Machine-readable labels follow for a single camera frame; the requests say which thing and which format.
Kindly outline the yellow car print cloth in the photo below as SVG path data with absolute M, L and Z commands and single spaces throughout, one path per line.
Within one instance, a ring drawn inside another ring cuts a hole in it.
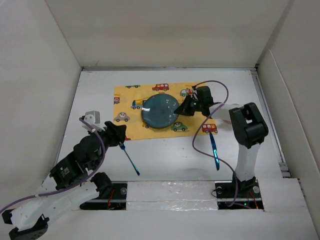
M 201 127 L 199 135 L 212 133 L 216 135 L 218 128 L 214 119 L 202 124 L 205 117 L 196 112 L 194 116 L 179 116 L 171 125 L 164 129 L 155 129 L 143 122 L 142 107 L 149 97 L 156 94 L 173 96 L 179 104 L 186 96 L 193 93 L 194 82 L 129 84 L 114 88 L 113 122 L 116 125 L 125 124 L 127 140 L 146 140 L 158 138 L 175 138 L 194 136 Z

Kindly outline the teal ceramic plate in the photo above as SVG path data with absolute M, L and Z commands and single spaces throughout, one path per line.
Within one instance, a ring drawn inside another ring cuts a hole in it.
M 153 129 L 170 127 L 179 115 L 175 110 L 179 107 L 178 100 L 172 95 L 161 93 L 149 97 L 141 108 L 143 122 Z

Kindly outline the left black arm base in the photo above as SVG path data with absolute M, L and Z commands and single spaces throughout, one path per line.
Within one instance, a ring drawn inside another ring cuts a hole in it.
M 91 182 L 97 185 L 98 197 L 82 203 L 81 210 L 122 211 L 127 208 L 128 183 L 111 181 L 105 172 L 96 173 Z

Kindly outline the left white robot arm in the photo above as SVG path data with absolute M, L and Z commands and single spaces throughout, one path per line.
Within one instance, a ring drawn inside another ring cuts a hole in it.
M 37 240 L 49 226 L 67 212 L 95 198 L 107 198 L 113 183 L 99 168 L 109 147 L 122 147 L 126 125 L 106 121 L 102 129 L 85 123 L 88 135 L 73 147 L 49 172 L 34 195 L 21 199 L 15 209 L 10 203 L 1 209 L 3 222 L 12 225 L 12 240 Z

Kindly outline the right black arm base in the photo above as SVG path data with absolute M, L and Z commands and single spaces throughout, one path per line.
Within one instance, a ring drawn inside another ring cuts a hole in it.
M 263 200 L 258 181 L 242 187 L 232 180 L 215 181 L 211 195 L 217 200 L 218 210 L 263 210 Z

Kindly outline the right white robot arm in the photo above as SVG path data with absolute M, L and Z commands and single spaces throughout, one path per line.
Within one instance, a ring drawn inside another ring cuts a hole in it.
M 215 102 L 207 86 L 195 88 L 195 94 L 185 97 L 175 114 L 193 116 L 196 112 L 206 118 L 229 121 L 238 142 L 237 165 L 232 177 L 231 191 L 243 197 L 256 182 L 255 165 L 258 151 L 269 134 L 267 124 L 254 102 L 244 105 Z

